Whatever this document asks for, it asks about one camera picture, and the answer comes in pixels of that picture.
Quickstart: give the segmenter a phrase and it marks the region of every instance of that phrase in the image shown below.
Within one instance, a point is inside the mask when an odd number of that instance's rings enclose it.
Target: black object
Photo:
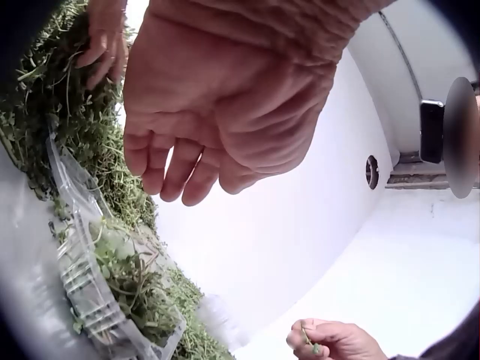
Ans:
[[[420,103],[420,159],[439,164],[443,159],[444,105],[441,101]]]

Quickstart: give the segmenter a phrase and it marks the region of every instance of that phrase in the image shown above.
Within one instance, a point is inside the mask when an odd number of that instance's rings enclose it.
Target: plastic clamshell container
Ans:
[[[185,331],[186,321],[161,290],[157,295],[169,305],[169,315],[178,320],[164,346],[146,339],[115,300],[94,254],[89,224],[113,217],[92,176],[73,156],[59,153],[52,131],[47,151],[60,198],[70,207],[72,222],[58,247],[60,277],[67,297],[94,342],[100,356],[110,360],[170,360]]]

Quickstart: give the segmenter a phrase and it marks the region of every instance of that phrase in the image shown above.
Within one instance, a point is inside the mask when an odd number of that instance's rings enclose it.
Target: hand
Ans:
[[[317,354],[302,329],[313,344],[319,344]],[[299,360],[387,360],[373,337],[355,324],[319,319],[298,320],[287,337],[288,345]]]
[[[87,5],[90,44],[89,49],[79,56],[77,67],[100,60],[94,74],[87,80],[89,90],[107,74],[116,83],[123,75],[128,57],[123,36],[126,4],[126,0],[90,0]]]
[[[131,49],[123,91],[125,160],[144,190],[167,202],[183,192],[183,203],[195,205],[218,178],[236,194],[300,164],[336,63],[314,72],[164,20],[155,3]]]

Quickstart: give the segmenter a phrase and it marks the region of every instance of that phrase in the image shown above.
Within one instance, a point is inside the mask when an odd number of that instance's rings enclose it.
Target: white surface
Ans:
[[[408,57],[423,98],[445,101],[454,79],[474,80],[476,74],[461,40],[426,1],[396,1],[384,9],[384,15]],[[418,97],[400,51],[378,14],[360,26],[348,48],[372,95],[390,151],[418,151]]]
[[[236,358],[294,360],[285,338],[306,317],[356,323],[387,356],[418,356],[479,299],[479,205],[478,191],[385,191],[325,276]]]
[[[477,79],[462,39],[428,2],[396,1],[384,13],[410,61],[424,99],[445,102],[457,77]]]
[[[379,163],[375,191],[365,179],[369,155]],[[252,336],[322,277],[373,209],[391,169],[372,99],[345,51],[297,169],[236,196],[216,184],[193,208],[155,197],[159,234],[185,275],[219,295]]]

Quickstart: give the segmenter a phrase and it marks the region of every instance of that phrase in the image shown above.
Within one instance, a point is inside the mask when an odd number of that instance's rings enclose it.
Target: finger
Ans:
[[[119,83],[123,76],[125,65],[127,64],[127,53],[127,43],[123,34],[119,34],[117,39],[117,55],[115,56],[115,61],[108,73],[110,80],[115,83]]]
[[[349,336],[350,327],[344,323],[324,323],[318,325],[315,330],[305,329],[305,333],[314,343],[335,343]]]
[[[208,147],[204,149],[183,190],[182,202],[186,206],[197,205],[208,195],[218,179],[222,155],[223,153],[220,150]]]
[[[78,57],[77,68],[93,64],[106,50],[107,34],[99,31],[91,37],[88,50]]]
[[[149,195],[157,195],[162,190],[165,167],[170,148],[175,138],[166,135],[154,135],[148,152],[148,166],[142,175],[144,191]]]
[[[293,351],[293,355],[295,355],[299,360],[333,360],[330,355],[330,349],[323,345],[318,345],[317,351],[313,351],[312,345],[305,345],[300,350]]]
[[[188,139],[177,139],[173,155],[160,193],[163,201],[176,200],[202,153],[203,146]]]
[[[153,132],[140,130],[138,127],[130,125],[131,123],[127,118],[123,133],[123,154],[125,163],[132,175],[140,176],[147,169],[148,147]]]
[[[100,57],[100,63],[98,65],[98,68],[95,70],[95,73],[87,80],[88,90],[93,90],[93,88],[105,78],[114,61],[115,56],[111,55],[109,51],[103,53],[103,55]]]
[[[219,174],[220,186],[230,195],[236,195],[267,177],[239,164],[229,154],[222,157]]]
[[[299,359],[327,359],[330,355],[330,349],[323,345],[316,346],[316,352],[303,331],[292,330],[287,337],[287,344],[294,350],[294,354]]]

